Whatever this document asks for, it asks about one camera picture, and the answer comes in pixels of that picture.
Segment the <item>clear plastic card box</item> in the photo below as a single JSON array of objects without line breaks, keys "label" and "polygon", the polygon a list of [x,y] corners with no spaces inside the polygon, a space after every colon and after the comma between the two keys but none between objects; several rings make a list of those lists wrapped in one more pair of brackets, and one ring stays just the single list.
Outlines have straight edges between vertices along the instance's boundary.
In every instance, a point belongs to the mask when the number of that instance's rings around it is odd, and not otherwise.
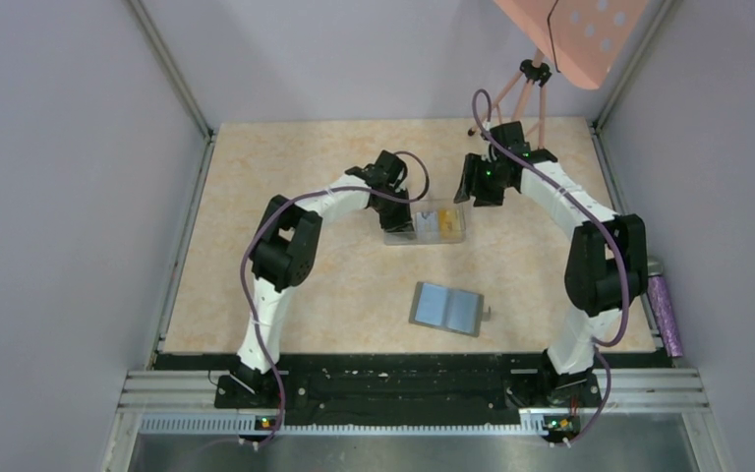
[{"label": "clear plastic card box", "polygon": [[425,200],[410,205],[411,225],[400,232],[385,233],[387,246],[460,244],[467,225],[462,204],[453,200]]}]

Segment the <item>grey card holder wallet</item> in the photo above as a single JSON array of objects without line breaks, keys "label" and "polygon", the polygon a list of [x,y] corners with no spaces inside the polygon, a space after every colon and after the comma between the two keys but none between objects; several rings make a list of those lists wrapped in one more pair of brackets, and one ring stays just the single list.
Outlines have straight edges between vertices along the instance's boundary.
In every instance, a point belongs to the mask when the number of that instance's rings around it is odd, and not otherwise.
[{"label": "grey card holder wallet", "polygon": [[476,292],[428,282],[416,284],[409,314],[411,325],[478,337],[492,309]]}]

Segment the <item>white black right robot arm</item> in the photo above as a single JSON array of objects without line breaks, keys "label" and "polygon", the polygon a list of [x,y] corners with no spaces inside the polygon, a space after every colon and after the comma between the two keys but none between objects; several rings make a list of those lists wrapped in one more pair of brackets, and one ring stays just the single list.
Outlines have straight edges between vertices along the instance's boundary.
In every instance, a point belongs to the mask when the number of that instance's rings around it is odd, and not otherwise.
[{"label": "white black right robot arm", "polygon": [[626,333],[631,305],[647,284],[645,223],[599,203],[553,153],[530,147],[520,122],[485,123],[480,132],[488,150],[466,155],[455,202],[500,207],[506,190],[514,189],[545,210],[570,241],[563,282],[572,310],[544,351],[537,378],[544,402],[562,405],[587,380],[596,347],[615,346]]}]

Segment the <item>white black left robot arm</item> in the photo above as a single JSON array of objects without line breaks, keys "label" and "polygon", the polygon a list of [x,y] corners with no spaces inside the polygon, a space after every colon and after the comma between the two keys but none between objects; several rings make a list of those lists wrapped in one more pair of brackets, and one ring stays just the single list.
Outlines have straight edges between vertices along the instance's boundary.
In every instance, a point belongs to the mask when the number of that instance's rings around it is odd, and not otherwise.
[{"label": "white black left robot arm", "polygon": [[384,233],[413,233],[411,205],[426,193],[410,196],[407,155],[405,150],[384,150],[375,162],[347,169],[320,190],[269,201],[240,262],[250,318],[231,375],[251,405],[269,403],[280,385],[281,331],[296,288],[314,267],[321,231],[347,214],[372,209]]}]

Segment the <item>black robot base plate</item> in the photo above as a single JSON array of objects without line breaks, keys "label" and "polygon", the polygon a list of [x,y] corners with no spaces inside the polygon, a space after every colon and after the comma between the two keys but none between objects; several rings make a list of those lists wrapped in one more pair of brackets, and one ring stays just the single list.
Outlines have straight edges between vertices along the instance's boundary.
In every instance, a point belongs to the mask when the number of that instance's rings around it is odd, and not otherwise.
[{"label": "black robot base plate", "polygon": [[517,425],[532,408],[562,415],[600,405],[591,371],[558,375],[541,354],[286,354],[276,374],[235,355],[160,354],[157,371],[206,371],[218,409],[265,410],[258,426]]}]

